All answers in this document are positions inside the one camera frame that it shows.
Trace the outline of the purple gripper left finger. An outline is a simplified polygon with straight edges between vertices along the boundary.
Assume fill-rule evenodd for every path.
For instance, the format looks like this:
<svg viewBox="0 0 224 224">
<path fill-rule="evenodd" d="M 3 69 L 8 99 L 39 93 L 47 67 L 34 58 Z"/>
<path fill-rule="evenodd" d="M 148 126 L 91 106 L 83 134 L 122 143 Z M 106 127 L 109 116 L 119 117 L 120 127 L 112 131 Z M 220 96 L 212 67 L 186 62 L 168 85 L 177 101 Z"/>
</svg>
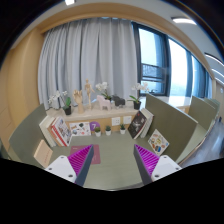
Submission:
<svg viewBox="0 0 224 224">
<path fill-rule="evenodd" d="M 46 171 L 78 186 L 83 186 L 93 155 L 93 145 L 87 145 L 69 156 L 59 156 L 46 168 Z"/>
</svg>

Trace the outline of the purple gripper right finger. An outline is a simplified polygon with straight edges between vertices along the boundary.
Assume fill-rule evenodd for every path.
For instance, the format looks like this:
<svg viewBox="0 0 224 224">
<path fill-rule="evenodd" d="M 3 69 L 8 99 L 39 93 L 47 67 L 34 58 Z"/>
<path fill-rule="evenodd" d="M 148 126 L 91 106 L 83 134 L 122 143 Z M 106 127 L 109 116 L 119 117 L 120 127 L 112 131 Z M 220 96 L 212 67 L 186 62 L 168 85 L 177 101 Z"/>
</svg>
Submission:
<svg viewBox="0 0 224 224">
<path fill-rule="evenodd" d="M 181 170 L 168 155 L 158 156 L 137 144 L 134 145 L 134 157 L 144 185 Z"/>
</svg>

